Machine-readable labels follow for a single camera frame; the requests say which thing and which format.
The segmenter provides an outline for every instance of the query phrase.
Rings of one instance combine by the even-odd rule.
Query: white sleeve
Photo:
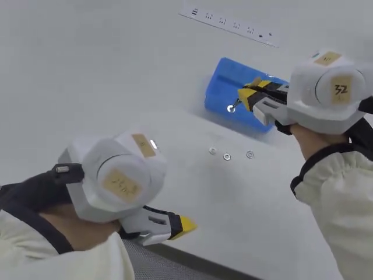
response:
[[[88,251],[73,251],[11,269],[0,270],[2,280],[134,280],[128,253],[118,233]]]
[[[373,279],[373,154],[334,145],[307,160],[292,182],[308,204],[345,280]]]

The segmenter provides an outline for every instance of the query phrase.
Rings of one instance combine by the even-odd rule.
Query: metal washer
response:
[[[225,153],[224,156],[223,156],[223,159],[231,160],[231,155],[229,153]]]
[[[255,157],[254,152],[251,151],[251,150],[249,150],[249,151],[246,153],[246,157],[247,157],[248,159],[253,159],[253,158]]]

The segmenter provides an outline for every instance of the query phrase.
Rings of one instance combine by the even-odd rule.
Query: black strap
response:
[[[373,96],[370,96],[360,102],[359,111],[373,114]]]
[[[373,151],[373,128],[364,118],[355,123],[345,135],[351,139],[352,144],[368,151]]]

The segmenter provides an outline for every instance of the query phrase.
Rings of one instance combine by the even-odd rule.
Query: hand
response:
[[[298,124],[292,125],[290,131],[297,139],[305,160],[325,147],[349,142],[345,135],[319,134]]]
[[[72,204],[55,206],[39,215],[61,232],[75,251],[92,249],[121,228],[117,220],[108,223],[81,220]]]

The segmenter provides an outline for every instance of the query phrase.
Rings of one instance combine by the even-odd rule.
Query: wall outlet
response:
[[[233,22],[233,29],[236,29],[237,31],[241,28],[241,25],[238,22]]]
[[[277,36],[268,29],[258,27],[245,20],[232,19],[224,16],[222,13],[215,13],[209,9],[197,7],[196,5],[184,2],[184,5],[179,13],[182,16],[197,20],[207,25],[218,27],[228,32],[238,34],[240,36],[278,47]]]
[[[212,17],[213,17],[212,13],[206,13],[206,16],[205,16],[206,19],[212,20]]]
[[[253,35],[254,32],[255,32],[255,29],[254,29],[254,28],[252,28],[251,26],[248,26],[248,27],[247,27],[247,33],[248,33],[248,34]]]
[[[219,19],[219,23],[220,23],[221,25],[226,25],[226,23],[227,23],[227,19],[221,17],[221,18]]]

